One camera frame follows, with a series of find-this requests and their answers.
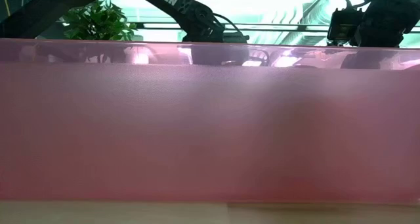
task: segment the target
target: pink translucent panel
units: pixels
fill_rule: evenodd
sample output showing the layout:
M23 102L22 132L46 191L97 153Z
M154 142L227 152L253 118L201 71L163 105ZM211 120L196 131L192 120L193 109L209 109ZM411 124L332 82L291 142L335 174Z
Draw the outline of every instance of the pink translucent panel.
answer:
M420 69L415 49L0 39L0 62Z
M414 50L1 47L0 199L419 202L420 72L307 68L340 68L343 55L357 52L365 64L353 68L372 68L381 55L389 56L382 68L405 69ZM201 63L227 65L241 49L264 49L269 66L311 60L185 67L192 51ZM95 62L118 51L128 64L90 64L83 55Z

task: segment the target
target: leaf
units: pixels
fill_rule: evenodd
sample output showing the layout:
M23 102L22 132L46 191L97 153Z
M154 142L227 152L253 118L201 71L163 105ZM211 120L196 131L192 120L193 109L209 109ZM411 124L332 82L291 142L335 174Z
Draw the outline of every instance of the leaf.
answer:
M63 16L68 39L130 41L136 24L128 24L122 9L108 0L98 0L88 6L72 9Z

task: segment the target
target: black robotic arm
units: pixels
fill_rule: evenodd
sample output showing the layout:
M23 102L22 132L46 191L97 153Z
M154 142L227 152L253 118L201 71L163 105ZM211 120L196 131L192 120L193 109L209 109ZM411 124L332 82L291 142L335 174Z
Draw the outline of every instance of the black robotic arm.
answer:
M0 23L0 37L35 38L71 8L95 0L31 0ZM195 0L146 0L167 13L187 33L184 41L246 43L239 30L225 33L217 14Z
M357 10L370 2L366 12ZM337 9L327 38L330 45L398 47L419 20L420 0L365 0L361 5Z

